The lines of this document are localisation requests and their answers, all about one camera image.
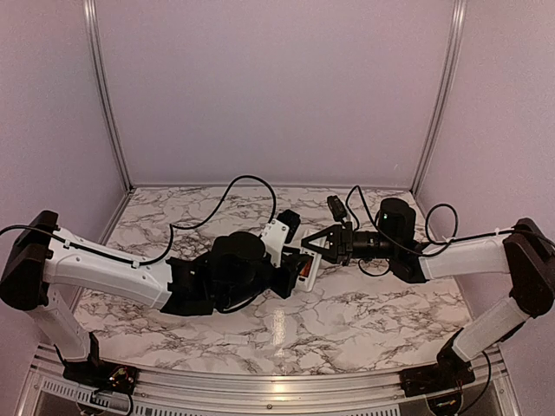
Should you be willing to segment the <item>white remote control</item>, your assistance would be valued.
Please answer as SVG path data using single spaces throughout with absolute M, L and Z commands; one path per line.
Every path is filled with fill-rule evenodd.
M 296 290 L 311 292 L 313 290 L 317 273 L 321 264 L 322 255 L 309 249 L 286 246 L 282 258 L 298 254 L 304 256 L 304 266 L 297 275 Z

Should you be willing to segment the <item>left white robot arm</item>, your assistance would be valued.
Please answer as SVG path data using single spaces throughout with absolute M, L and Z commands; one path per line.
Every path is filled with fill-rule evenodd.
M 270 290 L 286 299 L 310 256 L 287 247 L 287 223 L 273 219 L 259 234 L 235 231 L 217 237 L 193 260 L 164 252 L 132 256 L 82 240 L 41 212 L 19 231 L 1 275 L 1 300 L 31 316 L 65 364 L 92 386 L 109 378 L 98 342 L 77 322 L 56 291 L 59 284 L 101 291 L 182 317 L 233 313 Z

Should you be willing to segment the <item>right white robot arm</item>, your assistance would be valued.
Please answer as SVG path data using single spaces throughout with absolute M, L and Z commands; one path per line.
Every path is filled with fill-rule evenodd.
M 380 203 L 370 219 L 372 231 L 354 229 L 337 197 L 329 197 L 328 206 L 336 224 L 301 242 L 328 263 L 384 259 L 396 277 L 410 284 L 487 273 L 510 276 L 509 295 L 456 333 L 437 354 L 429 379 L 438 388 L 450 387 L 462 376 L 463 364 L 554 305 L 554 244 L 529 218 L 506 230 L 451 238 L 443 244 L 421 243 L 414 239 L 415 210 L 402 199 L 385 198 Z

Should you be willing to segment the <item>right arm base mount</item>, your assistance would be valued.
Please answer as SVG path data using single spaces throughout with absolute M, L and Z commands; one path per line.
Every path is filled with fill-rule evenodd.
M 438 393 L 475 382 L 471 363 L 463 361 L 453 351 L 454 339 L 460 332 L 461 329 L 441 348 L 436 355 L 436 363 L 400 372 L 401 388 L 406 397 Z

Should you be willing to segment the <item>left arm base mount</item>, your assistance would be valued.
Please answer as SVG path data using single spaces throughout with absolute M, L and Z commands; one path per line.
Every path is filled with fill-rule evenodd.
M 85 361 L 66 360 L 55 347 L 60 362 L 64 366 L 63 377 L 98 391 L 109 391 L 132 395 L 138 375 L 138 368 L 100 358 L 99 342 L 92 332 L 88 333 L 89 353 Z

